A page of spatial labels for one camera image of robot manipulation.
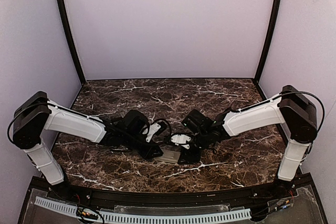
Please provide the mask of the white remote control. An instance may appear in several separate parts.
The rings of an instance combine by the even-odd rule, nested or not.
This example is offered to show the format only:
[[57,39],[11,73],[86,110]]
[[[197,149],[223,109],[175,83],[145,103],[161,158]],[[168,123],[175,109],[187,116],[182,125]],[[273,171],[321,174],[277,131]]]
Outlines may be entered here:
[[177,164],[180,159],[180,155],[181,153],[177,151],[163,150],[163,155],[154,159],[160,162]]

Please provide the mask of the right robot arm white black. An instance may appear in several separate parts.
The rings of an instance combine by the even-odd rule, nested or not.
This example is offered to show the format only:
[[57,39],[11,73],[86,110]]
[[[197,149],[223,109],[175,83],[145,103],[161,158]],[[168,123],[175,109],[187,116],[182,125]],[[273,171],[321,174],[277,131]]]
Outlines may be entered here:
[[280,93],[267,100],[237,110],[228,108],[214,120],[198,110],[192,110],[182,121],[190,132],[175,133],[170,140],[174,145],[183,147],[187,163],[193,163],[191,157],[194,153],[216,142],[261,127],[286,124],[290,139],[277,178],[289,182],[295,177],[297,168],[323,125],[317,121],[316,106],[308,96],[315,97],[312,93],[286,85]]

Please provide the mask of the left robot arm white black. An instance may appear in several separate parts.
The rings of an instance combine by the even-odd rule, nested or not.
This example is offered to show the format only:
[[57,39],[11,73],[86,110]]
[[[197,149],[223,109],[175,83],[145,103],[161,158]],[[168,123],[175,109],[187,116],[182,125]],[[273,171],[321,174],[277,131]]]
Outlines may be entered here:
[[44,144],[43,131],[66,133],[107,147],[124,146],[136,150],[143,159],[153,159],[163,155],[159,144],[151,142],[161,128],[159,124],[150,124],[137,110],[130,110],[124,117],[103,120],[65,108],[48,99],[47,93],[38,91],[15,111],[7,138],[28,155],[54,186],[63,183],[66,175]]

